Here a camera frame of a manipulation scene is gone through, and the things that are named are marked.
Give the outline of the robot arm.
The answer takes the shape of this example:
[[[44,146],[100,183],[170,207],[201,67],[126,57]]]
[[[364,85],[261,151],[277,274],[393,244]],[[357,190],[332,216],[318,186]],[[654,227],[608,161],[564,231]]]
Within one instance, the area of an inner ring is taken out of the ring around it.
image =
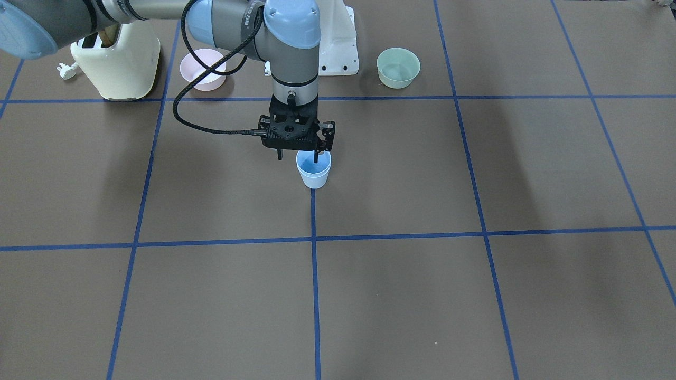
[[[321,22],[315,1],[2,1],[2,50],[36,60],[113,25],[147,20],[176,20],[191,54],[189,35],[227,51],[177,94],[172,113],[179,123],[215,135],[258,136],[278,158],[294,150],[317,160],[331,151],[335,123],[318,118]],[[206,128],[182,118],[183,97],[208,74],[234,74],[236,68],[219,67],[237,54],[269,63],[269,115],[250,130]]]

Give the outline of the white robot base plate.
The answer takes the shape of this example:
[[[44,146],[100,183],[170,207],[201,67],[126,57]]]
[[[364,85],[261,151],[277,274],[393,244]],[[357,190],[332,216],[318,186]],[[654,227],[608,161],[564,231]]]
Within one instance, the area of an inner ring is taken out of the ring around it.
[[[296,50],[318,51],[318,73],[355,75],[359,70],[354,12],[343,1],[267,1],[264,24]]]

